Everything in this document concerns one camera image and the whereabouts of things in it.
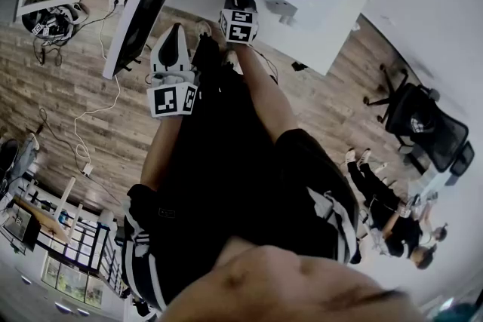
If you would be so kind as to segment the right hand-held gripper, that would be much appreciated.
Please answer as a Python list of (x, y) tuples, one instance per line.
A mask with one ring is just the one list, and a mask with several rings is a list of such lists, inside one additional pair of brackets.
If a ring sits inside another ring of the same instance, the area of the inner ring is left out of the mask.
[(227, 43), (249, 45), (259, 29), (254, 0), (225, 0), (220, 12), (220, 29)]

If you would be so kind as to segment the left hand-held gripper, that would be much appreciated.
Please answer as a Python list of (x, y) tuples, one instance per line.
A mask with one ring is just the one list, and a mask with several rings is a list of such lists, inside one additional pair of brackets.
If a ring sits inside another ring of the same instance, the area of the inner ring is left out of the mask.
[[(155, 43), (151, 51), (151, 87), (147, 98), (153, 118), (191, 115), (197, 97), (195, 73), (190, 61), (183, 26), (175, 23)], [(172, 68), (174, 72), (161, 72)]]

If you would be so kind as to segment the person's left forearm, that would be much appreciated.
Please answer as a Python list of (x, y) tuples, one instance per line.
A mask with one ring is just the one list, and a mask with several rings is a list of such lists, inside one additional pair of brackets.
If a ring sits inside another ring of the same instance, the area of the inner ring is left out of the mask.
[(182, 116), (163, 118), (152, 139), (143, 163), (140, 183), (153, 191), (158, 190), (165, 178), (182, 121)]

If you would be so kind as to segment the person's right forearm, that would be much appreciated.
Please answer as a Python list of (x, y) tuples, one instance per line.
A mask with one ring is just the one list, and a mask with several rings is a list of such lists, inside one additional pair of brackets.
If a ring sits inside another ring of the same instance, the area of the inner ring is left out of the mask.
[(275, 143), (286, 131), (298, 128), (296, 116), (287, 97), (263, 68), (253, 49), (244, 44), (234, 44), (233, 48), (257, 116)]

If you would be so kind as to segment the white table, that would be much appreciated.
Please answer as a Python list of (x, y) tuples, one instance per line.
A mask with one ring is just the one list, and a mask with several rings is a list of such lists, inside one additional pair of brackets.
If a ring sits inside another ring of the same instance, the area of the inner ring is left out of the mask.
[(365, 0), (336, 0), (331, 5), (310, 2), (302, 17), (291, 24), (269, 11), (264, 2), (257, 4), (259, 31), (253, 44), (265, 45), (327, 74), (352, 31)]

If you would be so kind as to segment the person's black clothed body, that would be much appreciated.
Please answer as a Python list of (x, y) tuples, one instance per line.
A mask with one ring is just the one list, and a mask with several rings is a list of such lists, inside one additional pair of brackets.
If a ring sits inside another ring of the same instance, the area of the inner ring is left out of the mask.
[(271, 140), (212, 37), (199, 38), (193, 63), (200, 89), (162, 184), (128, 192), (122, 276), (132, 293), (166, 309), (233, 238), (348, 262), (358, 216), (340, 168), (299, 127)]

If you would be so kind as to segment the black equipment pile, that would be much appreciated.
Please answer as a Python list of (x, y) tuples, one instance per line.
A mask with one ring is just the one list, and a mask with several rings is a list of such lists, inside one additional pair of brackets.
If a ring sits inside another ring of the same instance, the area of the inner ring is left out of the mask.
[(85, 22), (88, 12), (80, 3), (45, 8), (24, 14), (24, 27), (45, 41), (65, 41), (72, 37), (77, 26)]

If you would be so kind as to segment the wooden desk with white legs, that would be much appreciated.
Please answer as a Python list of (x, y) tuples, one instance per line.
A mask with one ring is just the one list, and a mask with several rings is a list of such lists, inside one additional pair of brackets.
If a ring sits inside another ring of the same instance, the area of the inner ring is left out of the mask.
[(66, 232), (64, 227), (61, 225), (59, 221), (59, 215), (61, 214), (63, 208), (65, 207), (66, 200), (70, 195), (70, 192), (72, 190), (72, 187), (75, 184), (75, 181), (76, 181), (76, 178), (72, 177), (68, 182), (66, 188), (64, 189), (63, 195), (60, 199), (60, 202), (57, 205), (57, 209), (54, 211), (53, 215), (51, 215), (46, 210), (42, 210), (39, 207), (35, 206), (34, 204), (31, 204), (26, 200), (23, 200), (21, 195), (15, 195), (13, 200), (18, 205), (18, 207), (21, 207), (24, 210), (29, 211), (38, 220), (41, 226), (46, 228), (54, 237), (56, 237), (66, 245), (69, 245), (72, 240), (75, 227), (77, 226), (78, 218), (83, 209), (83, 204), (78, 205), (77, 210), (75, 212), (74, 219), (72, 221), (72, 225), (70, 226), (70, 230), (68, 232)]

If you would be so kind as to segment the black metal railing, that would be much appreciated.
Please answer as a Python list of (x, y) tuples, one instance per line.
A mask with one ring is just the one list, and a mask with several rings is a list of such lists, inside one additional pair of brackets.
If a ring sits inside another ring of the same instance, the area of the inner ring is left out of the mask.
[(53, 233), (41, 231), (37, 245), (48, 253), (42, 281), (61, 293), (100, 308), (109, 290), (120, 296), (122, 281), (119, 252), (109, 237), (109, 228), (101, 223), (78, 222), (68, 227), (66, 243)]

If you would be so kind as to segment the black office chair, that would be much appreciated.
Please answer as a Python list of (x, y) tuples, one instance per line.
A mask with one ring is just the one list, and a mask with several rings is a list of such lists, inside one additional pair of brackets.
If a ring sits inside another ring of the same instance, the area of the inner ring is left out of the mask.
[(406, 68), (401, 70), (403, 79), (398, 87), (392, 84), (384, 64), (380, 64), (380, 71), (386, 84), (377, 89), (386, 92), (386, 97), (373, 101), (365, 97), (363, 103), (386, 107), (377, 121), (398, 140), (398, 151), (405, 161), (424, 174), (427, 169), (419, 157), (426, 155), (438, 173), (448, 171), (461, 177), (475, 158), (468, 126), (438, 107), (437, 90), (410, 83)]

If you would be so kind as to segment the black monitor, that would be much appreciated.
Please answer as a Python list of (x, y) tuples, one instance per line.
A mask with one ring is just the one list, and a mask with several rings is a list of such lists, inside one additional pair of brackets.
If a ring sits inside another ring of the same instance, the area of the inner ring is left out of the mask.
[(14, 206), (8, 211), (3, 228), (30, 251), (35, 249), (38, 234), (41, 230), (40, 222), (28, 210)]

